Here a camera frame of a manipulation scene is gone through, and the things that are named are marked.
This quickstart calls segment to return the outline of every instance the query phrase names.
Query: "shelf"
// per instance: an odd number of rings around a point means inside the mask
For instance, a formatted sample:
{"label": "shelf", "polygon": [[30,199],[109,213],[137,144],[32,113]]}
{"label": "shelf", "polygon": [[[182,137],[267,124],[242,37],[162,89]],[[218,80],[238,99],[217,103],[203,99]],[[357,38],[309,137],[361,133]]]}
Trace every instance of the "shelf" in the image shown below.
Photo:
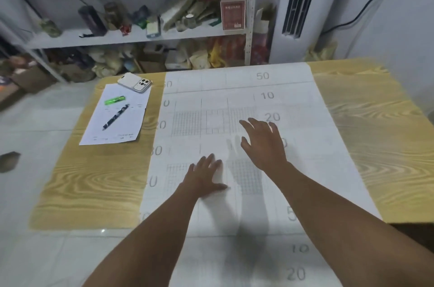
{"label": "shelf", "polygon": [[45,32],[35,34],[26,44],[30,49],[52,49],[72,46],[91,46],[91,45],[106,45],[106,44],[123,44],[137,42],[154,42],[169,39],[183,38],[199,38],[199,37],[214,37],[224,35],[239,35],[245,34],[246,30],[230,30],[224,31],[222,24],[215,27],[208,25],[199,26],[195,29],[187,29],[184,32],[177,32],[175,28],[168,32],[163,32],[160,37],[149,39],[146,37],[146,31],[133,25],[132,31],[128,36],[123,37],[119,30],[108,31],[103,37],[80,38],[82,34],[90,34],[89,29],[69,29],[65,30],[60,37],[51,38]]}

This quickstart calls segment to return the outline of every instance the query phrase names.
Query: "wood grain tabletop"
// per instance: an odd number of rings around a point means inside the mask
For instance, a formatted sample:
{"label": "wood grain tabletop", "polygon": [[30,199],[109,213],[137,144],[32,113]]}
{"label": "wood grain tabletop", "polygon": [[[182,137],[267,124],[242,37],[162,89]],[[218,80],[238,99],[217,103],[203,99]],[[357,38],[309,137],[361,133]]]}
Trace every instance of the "wood grain tabletop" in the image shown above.
{"label": "wood grain tabletop", "polygon": [[[434,127],[421,110],[388,71],[371,60],[309,65],[384,221],[434,222]],[[138,224],[165,73],[144,76],[153,86],[138,140],[79,146],[102,90],[118,77],[102,79],[41,193],[30,228],[115,229]]]}

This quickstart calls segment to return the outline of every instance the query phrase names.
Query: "air conditioner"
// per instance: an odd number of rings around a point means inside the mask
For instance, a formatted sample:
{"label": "air conditioner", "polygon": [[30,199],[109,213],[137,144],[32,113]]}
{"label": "air conditioner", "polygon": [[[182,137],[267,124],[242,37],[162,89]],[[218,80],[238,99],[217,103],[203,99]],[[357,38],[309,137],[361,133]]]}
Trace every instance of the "air conditioner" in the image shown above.
{"label": "air conditioner", "polygon": [[270,64],[302,61],[316,43],[333,0],[280,0]]}

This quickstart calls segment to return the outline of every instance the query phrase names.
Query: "green marker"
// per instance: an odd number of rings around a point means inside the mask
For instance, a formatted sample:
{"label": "green marker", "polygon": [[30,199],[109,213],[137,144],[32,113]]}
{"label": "green marker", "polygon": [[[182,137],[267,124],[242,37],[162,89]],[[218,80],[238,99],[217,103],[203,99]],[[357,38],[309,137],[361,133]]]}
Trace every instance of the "green marker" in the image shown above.
{"label": "green marker", "polygon": [[109,104],[118,103],[125,100],[125,96],[119,96],[117,98],[112,98],[110,100],[104,101],[104,104],[107,106]]}

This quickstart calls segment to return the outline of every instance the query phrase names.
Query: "black pen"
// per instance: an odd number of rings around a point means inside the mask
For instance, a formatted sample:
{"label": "black pen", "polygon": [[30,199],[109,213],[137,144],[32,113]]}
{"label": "black pen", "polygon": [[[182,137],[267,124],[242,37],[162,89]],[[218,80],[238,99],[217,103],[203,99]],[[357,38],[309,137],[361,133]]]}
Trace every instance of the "black pen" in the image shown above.
{"label": "black pen", "polygon": [[103,131],[105,131],[111,124],[113,124],[113,122],[116,120],[116,119],[118,119],[119,118],[119,116],[120,115],[122,115],[122,113],[125,111],[125,110],[127,110],[127,108],[129,107],[130,105],[129,104],[127,104],[125,107],[123,107],[122,109],[120,109],[119,111],[118,111],[118,113],[116,114],[116,115],[114,115],[113,116],[113,118],[112,119],[110,119],[104,126],[103,126],[103,128],[102,128],[102,130]]}

